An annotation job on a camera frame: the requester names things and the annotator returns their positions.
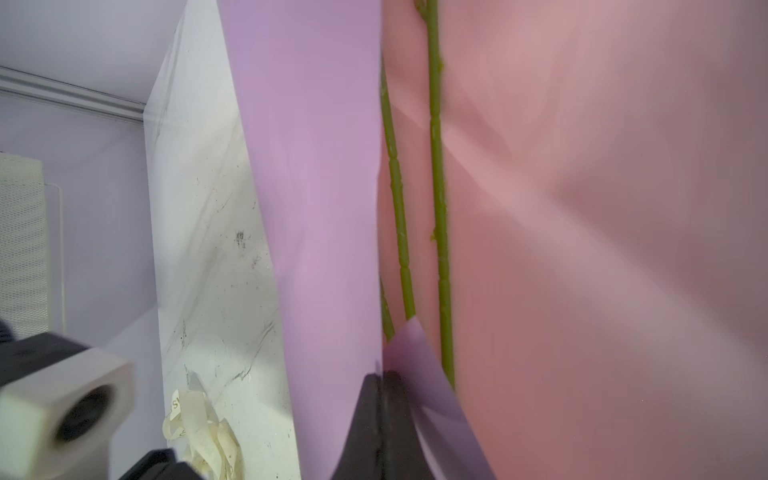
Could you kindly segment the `pink fake rose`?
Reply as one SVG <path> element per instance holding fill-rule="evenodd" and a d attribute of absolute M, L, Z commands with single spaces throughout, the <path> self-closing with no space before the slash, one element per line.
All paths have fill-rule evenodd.
<path fill-rule="evenodd" d="M 428 56 L 430 152 L 434 203 L 434 233 L 437 250 L 440 354 L 444 374 L 455 388 L 455 358 L 450 281 L 448 208 L 442 141 L 442 70 L 437 0 L 414 1 L 425 23 Z"/>
<path fill-rule="evenodd" d="M 393 201 L 403 307 L 405 319 L 410 320 L 416 315 L 416 305 L 413 291 L 412 273 L 410 268 L 410 249 L 408 242 L 403 178 L 399 161 L 384 59 L 381 59 L 379 95 L 384 141 L 387 150 L 388 168 L 390 173 L 390 188 Z"/>

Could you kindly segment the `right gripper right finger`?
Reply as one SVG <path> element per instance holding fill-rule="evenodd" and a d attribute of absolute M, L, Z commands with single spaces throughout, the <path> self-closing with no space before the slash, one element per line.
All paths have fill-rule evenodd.
<path fill-rule="evenodd" d="M 397 372 L 386 371 L 381 392 L 381 478 L 433 480 L 402 377 Z"/>

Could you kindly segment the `pink purple wrapping paper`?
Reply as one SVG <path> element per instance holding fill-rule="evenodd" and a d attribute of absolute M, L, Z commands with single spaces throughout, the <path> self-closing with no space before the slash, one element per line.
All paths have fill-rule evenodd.
<path fill-rule="evenodd" d="M 328 479 L 379 287 L 440 342 L 415 1 L 218 5 L 283 317 L 300 472 Z M 767 475 L 767 5 L 440 1 L 455 392 L 499 479 Z"/>

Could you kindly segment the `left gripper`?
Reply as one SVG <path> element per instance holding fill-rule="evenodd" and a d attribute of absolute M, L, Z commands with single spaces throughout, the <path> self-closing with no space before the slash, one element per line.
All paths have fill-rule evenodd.
<path fill-rule="evenodd" d="M 176 458 L 172 449 L 152 450 L 138 460 L 120 480 L 203 480 L 193 467 Z"/>

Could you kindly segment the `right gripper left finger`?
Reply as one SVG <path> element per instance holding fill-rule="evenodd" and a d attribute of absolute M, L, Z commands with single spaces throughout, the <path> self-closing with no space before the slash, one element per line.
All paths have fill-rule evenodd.
<path fill-rule="evenodd" d="M 380 480 L 384 475 L 381 377 L 366 375 L 332 480 Z"/>

